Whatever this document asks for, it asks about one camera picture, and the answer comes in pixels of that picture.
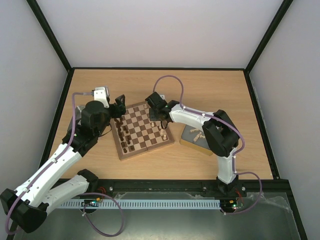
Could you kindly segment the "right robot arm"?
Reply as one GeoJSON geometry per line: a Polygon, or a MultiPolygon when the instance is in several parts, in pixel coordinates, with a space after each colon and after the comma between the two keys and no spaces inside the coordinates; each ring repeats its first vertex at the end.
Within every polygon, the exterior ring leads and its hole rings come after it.
{"type": "Polygon", "coordinates": [[[157,92],[153,92],[145,101],[155,120],[182,123],[204,133],[209,149],[218,160],[218,191],[224,196],[233,193],[239,179],[235,167],[235,154],[240,137],[226,112],[203,112],[186,107],[175,100],[166,102],[157,92]]]}

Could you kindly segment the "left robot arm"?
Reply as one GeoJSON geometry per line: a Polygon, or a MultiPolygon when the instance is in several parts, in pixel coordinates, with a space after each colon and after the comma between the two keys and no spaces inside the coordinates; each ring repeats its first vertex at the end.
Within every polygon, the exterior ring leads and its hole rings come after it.
{"type": "Polygon", "coordinates": [[[9,222],[16,223],[18,230],[31,233],[65,201],[81,195],[100,195],[96,191],[98,177],[87,169],[54,186],[66,170],[97,144],[111,119],[122,117],[126,112],[124,95],[117,97],[115,103],[110,103],[106,94],[93,93],[93,97],[79,118],[72,113],[71,128],[53,155],[23,184],[1,193],[0,201],[6,214],[4,228],[8,235],[17,233],[10,230],[9,222]]]}

